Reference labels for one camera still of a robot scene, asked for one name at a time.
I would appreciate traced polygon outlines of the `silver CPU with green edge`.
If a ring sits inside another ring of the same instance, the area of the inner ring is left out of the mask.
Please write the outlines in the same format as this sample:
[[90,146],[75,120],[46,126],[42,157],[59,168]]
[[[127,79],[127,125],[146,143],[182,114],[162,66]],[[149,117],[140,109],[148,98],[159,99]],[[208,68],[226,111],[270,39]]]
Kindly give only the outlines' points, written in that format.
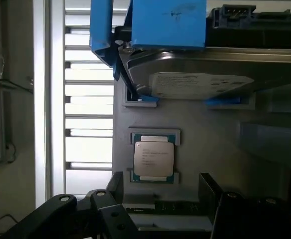
[[173,184],[177,135],[133,133],[131,182]]

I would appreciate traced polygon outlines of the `black RAM stick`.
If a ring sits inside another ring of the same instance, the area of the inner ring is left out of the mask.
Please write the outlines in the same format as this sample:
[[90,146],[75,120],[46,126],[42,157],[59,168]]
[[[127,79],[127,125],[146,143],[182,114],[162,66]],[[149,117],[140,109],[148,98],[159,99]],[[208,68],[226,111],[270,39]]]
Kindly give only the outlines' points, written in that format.
[[154,214],[154,215],[206,215],[200,202],[193,201],[164,201],[154,200],[148,202],[123,202],[128,213],[132,214]]

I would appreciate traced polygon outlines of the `grey parts rack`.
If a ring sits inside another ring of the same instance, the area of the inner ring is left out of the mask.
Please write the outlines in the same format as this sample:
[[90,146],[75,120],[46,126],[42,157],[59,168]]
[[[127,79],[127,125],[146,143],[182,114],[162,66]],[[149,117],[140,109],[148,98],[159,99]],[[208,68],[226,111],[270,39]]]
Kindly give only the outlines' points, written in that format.
[[[244,197],[288,198],[291,114],[188,100],[129,102],[126,86],[117,82],[113,121],[113,171],[124,174],[125,202],[199,202],[200,173]],[[177,135],[173,184],[131,182],[135,132]],[[129,214],[137,239],[210,239],[207,215]]]

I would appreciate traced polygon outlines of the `metal slat table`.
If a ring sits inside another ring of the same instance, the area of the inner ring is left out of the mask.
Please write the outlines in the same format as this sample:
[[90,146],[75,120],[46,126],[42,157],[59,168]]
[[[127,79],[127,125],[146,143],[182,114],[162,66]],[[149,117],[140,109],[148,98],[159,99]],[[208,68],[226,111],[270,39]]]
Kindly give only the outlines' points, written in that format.
[[45,157],[36,176],[45,198],[82,197],[112,176],[112,69],[90,50],[90,0],[44,0]]

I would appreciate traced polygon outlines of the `grey hard disk with label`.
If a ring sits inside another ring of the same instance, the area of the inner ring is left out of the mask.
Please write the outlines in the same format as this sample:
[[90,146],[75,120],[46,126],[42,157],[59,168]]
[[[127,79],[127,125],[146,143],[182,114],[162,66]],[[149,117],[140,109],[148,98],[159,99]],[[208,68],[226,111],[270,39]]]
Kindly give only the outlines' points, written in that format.
[[206,46],[197,50],[134,47],[128,26],[115,35],[123,41],[121,74],[132,93],[205,100],[291,83],[291,10],[214,8],[206,18]]

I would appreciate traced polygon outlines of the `blue plastic disk carrier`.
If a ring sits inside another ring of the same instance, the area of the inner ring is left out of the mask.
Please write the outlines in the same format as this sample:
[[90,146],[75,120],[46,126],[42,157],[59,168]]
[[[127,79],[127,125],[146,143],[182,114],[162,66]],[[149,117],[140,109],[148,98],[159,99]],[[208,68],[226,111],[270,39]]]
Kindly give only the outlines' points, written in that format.
[[122,26],[113,27],[114,0],[91,0],[90,48],[122,80],[132,101],[162,98],[241,103],[223,97],[220,73],[199,73],[190,60],[206,47],[206,0],[130,0]]

